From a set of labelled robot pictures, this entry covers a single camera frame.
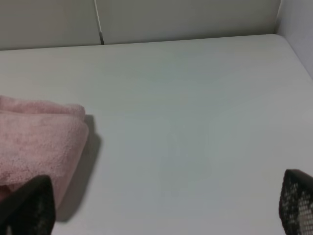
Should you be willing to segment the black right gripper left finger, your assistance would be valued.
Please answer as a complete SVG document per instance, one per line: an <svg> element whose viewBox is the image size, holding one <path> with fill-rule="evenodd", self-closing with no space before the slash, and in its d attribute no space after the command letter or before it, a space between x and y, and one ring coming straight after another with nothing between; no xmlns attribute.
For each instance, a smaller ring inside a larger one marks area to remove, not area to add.
<svg viewBox="0 0 313 235"><path fill-rule="evenodd" d="M51 178L36 176L0 200L2 235L50 235L56 221Z"/></svg>

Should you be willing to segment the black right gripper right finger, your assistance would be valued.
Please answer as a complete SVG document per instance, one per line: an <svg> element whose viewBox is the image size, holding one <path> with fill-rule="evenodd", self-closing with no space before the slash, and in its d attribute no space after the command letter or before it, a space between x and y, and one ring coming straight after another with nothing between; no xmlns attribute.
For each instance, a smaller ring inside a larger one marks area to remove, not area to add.
<svg viewBox="0 0 313 235"><path fill-rule="evenodd" d="M287 235L313 234L313 177L299 169L284 174L279 217Z"/></svg>

